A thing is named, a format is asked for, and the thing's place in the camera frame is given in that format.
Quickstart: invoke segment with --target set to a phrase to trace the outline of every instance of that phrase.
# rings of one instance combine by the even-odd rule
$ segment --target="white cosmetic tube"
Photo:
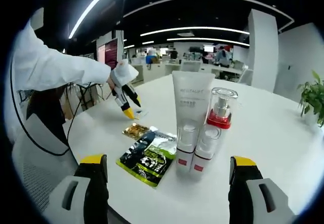
[[[173,71],[177,114],[177,170],[189,172],[210,99],[212,73]]]

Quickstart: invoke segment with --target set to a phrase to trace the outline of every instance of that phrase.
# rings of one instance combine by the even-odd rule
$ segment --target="ceiling light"
[[[82,21],[85,19],[85,17],[87,16],[87,14],[90,12],[90,10],[97,4],[97,2],[99,2],[100,0],[92,0],[92,2],[89,4],[89,6],[86,8],[86,10],[84,10],[84,12],[82,13],[82,15],[80,16],[80,18],[77,20],[74,28],[72,29],[72,32],[69,36],[69,39],[71,39],[76,30],[79,28],[79,26],[81,25]]]
[[[240,43],[240,42],[235,42],[235,41],[230,41],[230,40],[224,40],[224,39],[215,39],[215,38],[170,38],[167,39],[167,41],[182,41],[182,40],[205,40],[205,41],[218,41],[218,42],[225,42],[225,43],[236,43],[244,46],[250,46],[247,43]]]
[[[132,48],[132,47],[134,47],[134,46],[135,46],[135,45],[130,45],[130,46],[124,47],[124,49]]]
[[[166,32],[166,31],[173,31],[173,30],[191,30],[191,29],[226,30],[226,31],[234,31],[234,32],[250,35],[249,32],[243,31],[243,30],[234,30],[234,29],[229,29],[229,28],[209,27],[209,26],[191,26],[191,27],[179,27],[179,28],[156,30],[156,31],[151,31],[148,33],[141,34],[140,36],[151,35],[151,34],[156,34],[156,33]]]
[[[144,45],[144,44],[149,44],[149,43],[154,43],[154,41],[144,42],[142,44]]]

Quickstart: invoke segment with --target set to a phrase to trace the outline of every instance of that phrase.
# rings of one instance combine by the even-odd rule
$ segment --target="white sleeve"
[[[110,67],[90,58],[62,54],[38,39],[30,22],[18,34],[14,52],[17,90],[47,90],[70,82],[103,84]]]

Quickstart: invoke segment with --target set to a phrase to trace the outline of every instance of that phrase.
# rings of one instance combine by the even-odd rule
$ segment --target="gold packet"
[[[149,130],[149,128],[142,126],[140,124],[137,123],[133,123],[131,126],[127,127],[124,131],[123,134],[134,139],[134,140],[138,140],[140,139],[143,134],[145,134],[147,131]]]

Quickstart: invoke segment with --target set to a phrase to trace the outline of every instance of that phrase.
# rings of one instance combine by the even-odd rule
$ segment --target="black ceiling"
[[[68,27],[72,30],[83,10],[92,0],[47,0],[45,3],[44,27],[39,36],[55,48],[66,46]],[[179,32],[164,32],[140,37],[141,33],[159,29],[184,26],[217,26],[244,30],[248,24],[251,9],[257,9],[277,20],[278,28],[290,19],[269,8],[241,0],[175,0],[154,5],[123,18],[123,15],[161,0],[100,0],[84,19],[70,41],[73,47],[90,43],[113,28],[125,31],[127,45],[140,45],[145,41],[165,43],[167,38],[176,38]],[[316,21],[312,13],[315,0],[256,0],[275,5],[279,10],[295,19],[287,29]],[[240,33],[213,30],[193,30],[195,37],[219,38],[238,41]]]

